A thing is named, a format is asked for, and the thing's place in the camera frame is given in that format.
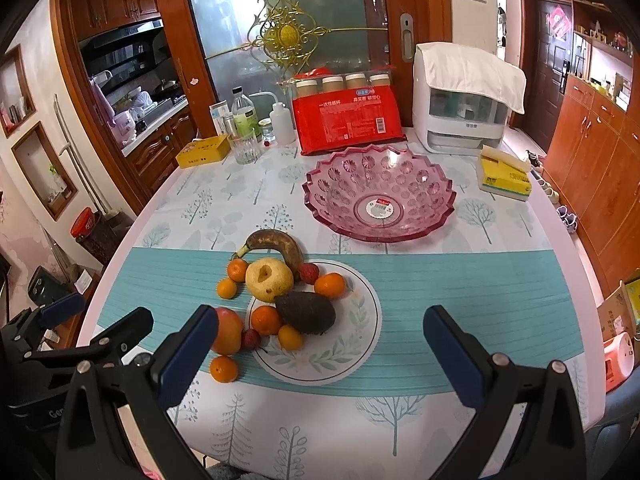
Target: purple towel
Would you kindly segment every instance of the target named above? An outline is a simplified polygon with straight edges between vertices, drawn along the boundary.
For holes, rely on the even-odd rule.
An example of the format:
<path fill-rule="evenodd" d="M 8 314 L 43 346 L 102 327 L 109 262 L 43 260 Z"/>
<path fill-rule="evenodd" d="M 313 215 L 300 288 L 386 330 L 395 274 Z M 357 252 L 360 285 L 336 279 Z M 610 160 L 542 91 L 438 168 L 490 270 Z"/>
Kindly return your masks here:
<path fill-rule="evenodd" d="M 98 113 L 100 114 L 100 117 L 102 117 L 102 120 L 109 126 L 114 127 L 116 125 L 116 121 L 113 118 L 116 113 L 113 111 L 113 107 L 111 107 L 107 98 L 102 93 L 102 90 L 93 79 L 90 79 L 90 83 L 91 90 L 94 91 L 95 103 L 98 105 Z"/>

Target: plate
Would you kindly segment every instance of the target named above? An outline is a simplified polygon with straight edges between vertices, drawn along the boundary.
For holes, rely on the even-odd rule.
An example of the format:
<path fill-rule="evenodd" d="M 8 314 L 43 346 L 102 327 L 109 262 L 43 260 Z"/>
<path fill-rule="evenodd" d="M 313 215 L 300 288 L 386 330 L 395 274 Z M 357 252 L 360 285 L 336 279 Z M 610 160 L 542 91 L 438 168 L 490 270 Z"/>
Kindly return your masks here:
<path fill-rule="evenodd" d="M 320 273 L 338 272 L 348 290 L 337 300 L 334 325 L 322 335 L 305 335 L 304 346 L 295 352 L 280 348 L 277 336 L 253 352 L 260 366 L 272 376 L 291 384 L 335 383 L 353 374 L 373 353 L 382 328 L 380 300 L 373 286 L 357 270 L 340 262 L 316 260 Z M 295 290 L 313 292 L 313 285 L 300 282 Z M 251 313 L 265 304 L 255 298 L 246 310 L 245 325 Z"/>
<path fill-rule="evenodd" d="M 425 155 L 390 146 L 348 148 L 306 174 L 305 205 L 333 231 L 364 242 L 426 236 L 453 213 L 456 192 Z"/>

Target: avocado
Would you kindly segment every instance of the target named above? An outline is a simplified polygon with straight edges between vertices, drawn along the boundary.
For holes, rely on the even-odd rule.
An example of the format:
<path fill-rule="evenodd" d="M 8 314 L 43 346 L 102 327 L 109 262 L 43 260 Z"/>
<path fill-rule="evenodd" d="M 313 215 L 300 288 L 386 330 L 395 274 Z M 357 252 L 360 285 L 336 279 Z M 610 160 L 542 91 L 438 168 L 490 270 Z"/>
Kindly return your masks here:
<path fill-rule="evenodd" d="M 315 292 L 292 291 L 276 296 L 276 310 L 286 324 L 302 334 L 323 334 L 335 323 L 331 301 Z"/>

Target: red bowl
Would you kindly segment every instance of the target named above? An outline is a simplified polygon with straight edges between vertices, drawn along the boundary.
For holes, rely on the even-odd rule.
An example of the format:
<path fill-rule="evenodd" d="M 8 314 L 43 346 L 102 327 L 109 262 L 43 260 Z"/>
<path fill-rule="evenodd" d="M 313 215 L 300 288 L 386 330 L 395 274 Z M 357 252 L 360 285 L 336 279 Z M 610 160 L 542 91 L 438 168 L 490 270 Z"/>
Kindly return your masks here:
<path fill-rule="evenodd" d="M 334 153 L 306 174 L 302 187 L 316 220 L 364 242 L 426 236 L 444 225 L 456 199 L 439 165 L 390 146 Z"/>

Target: pink table edge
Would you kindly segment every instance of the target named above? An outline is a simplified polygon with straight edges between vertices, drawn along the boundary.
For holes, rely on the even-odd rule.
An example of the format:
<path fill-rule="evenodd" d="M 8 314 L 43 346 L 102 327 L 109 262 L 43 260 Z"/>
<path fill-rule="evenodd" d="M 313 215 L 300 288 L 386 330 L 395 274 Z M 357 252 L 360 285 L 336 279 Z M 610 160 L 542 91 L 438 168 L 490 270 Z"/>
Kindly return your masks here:
<path fill-rule="evenodd" d="M 151 218 L 151 215 L 156 211 L 161 197 L 183 173 L 184 170 L 180 168 L 175 170 L 155 195 L 153 195 L 140 213 L 140 216 L 138 216 L 129 229 L 120 247 L 111 259 L 111 262 L 104 270 L 98 288 L 95 291 L 94 298 L 84 318 L 84 323 L 78 336 L 78 346 L 88 345 L 94 336 L 95 327 L 97 326 L 104 303 L 129 251 Z M 556 258 L 562 269 L 562 274 L 564 275 L 564 280 L 574 303 L 578 326 L 580 327 L 580 334 L 582 335 L 585 361 L 588 370 L 588 413 L 584 421 L 584 429 L 587 430 L 602 418 L 605 408 L 604 348 L 602 346 L 600 322 L 598 320 L 596 304 L 593 294 L 591 293 L 587 274 L 582 266 L 580 256 L 578 256 L 571 237 L 567 233 L 564 224 L 559 220 L 555 206 L 549 201 L 542 188 L 535 182 L 533 182 L 533 184 L 529 203 L 556 254 Z"/>

